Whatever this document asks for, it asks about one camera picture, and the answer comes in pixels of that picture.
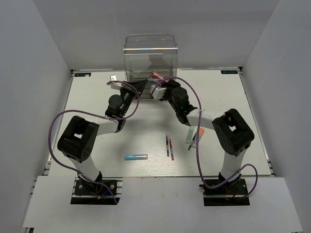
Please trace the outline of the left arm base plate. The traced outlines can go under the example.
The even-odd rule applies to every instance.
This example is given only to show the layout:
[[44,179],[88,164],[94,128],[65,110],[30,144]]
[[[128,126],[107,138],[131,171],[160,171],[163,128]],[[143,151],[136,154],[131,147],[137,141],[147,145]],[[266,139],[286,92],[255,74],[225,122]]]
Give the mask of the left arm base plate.
[[116,205],[121,198],[122,181],[123,178],[102,179],[102,183],[108,186],[113,193],[117,201],[115,202],[106,187],[98,185],[98,191],[95,191],[86,182],[76,177],[70,203],[71,205]]

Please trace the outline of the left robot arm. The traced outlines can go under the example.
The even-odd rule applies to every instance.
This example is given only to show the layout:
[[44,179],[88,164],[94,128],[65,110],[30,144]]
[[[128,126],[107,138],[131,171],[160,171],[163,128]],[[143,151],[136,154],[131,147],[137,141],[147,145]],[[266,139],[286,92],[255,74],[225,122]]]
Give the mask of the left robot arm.
[[88,121],[80,116],[72,117],[57,143],[57,149],[72,161],[79,179],[93,194],[99,193],[103,187],[102,174],[91,158],[96,137],[123,129],[126,120],[132,116],[125,114],[134,99],[139,101],[147,83],[147,79],[133,83],[111,79],[107,85],[119,90],[120,94],[109,98],[105,115],[77,110],[77,113],[94,116],[95,119]]

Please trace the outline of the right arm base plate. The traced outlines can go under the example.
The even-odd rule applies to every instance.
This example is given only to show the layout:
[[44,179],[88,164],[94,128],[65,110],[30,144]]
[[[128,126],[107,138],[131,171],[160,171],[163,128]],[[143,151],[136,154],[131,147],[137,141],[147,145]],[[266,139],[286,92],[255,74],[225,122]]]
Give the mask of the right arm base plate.
[[237,181],[230,189],[225,185],[217,189],[208,189],[203,184],[199,187],[203,191],[204,206],[249,206],[249,197],[245,179]]

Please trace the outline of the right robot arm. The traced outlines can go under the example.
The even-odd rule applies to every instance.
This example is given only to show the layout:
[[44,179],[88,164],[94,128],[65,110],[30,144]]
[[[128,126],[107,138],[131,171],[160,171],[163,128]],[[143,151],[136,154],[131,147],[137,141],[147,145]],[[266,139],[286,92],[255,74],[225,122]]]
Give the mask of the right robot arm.
[[222,115],[204,115],[202,105],[190,104],[188,93],[180,83],[167,79],[161,86],[166,89],[161,100],[169,102],[179,122],[215,131],[225,152],[216,189],[232,193],[241,177],[243,157],[255,139],[253,131],[236,109],[231,108]]

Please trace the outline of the pink capped clip jar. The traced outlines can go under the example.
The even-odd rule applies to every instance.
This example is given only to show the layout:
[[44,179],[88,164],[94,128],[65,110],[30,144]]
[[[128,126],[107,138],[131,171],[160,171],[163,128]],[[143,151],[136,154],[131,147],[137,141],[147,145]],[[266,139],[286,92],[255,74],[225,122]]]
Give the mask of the pink capped clip jar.
[[151,79],[157,79],[157,80],[163,80],[163,79],[165,79],[162,75],[160,75],[160,74],[157,73],[157,72],[152,72],[152,73],[150,74],[150,78],[151,78]]

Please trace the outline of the clear plastic drawer organizer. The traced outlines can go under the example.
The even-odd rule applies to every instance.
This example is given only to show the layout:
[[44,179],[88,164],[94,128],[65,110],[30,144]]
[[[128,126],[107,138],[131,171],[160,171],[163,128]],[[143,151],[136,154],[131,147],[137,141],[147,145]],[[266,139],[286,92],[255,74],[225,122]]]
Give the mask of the clear plastic drawer organizer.
[[164,78],[177,76],[178,45],[171,34],[131,34],[126,37],[123,55],[126,80],[148,80],[140,96],[143,100],[151,98],[150,87],[157,82],[150,78],[152,72]]

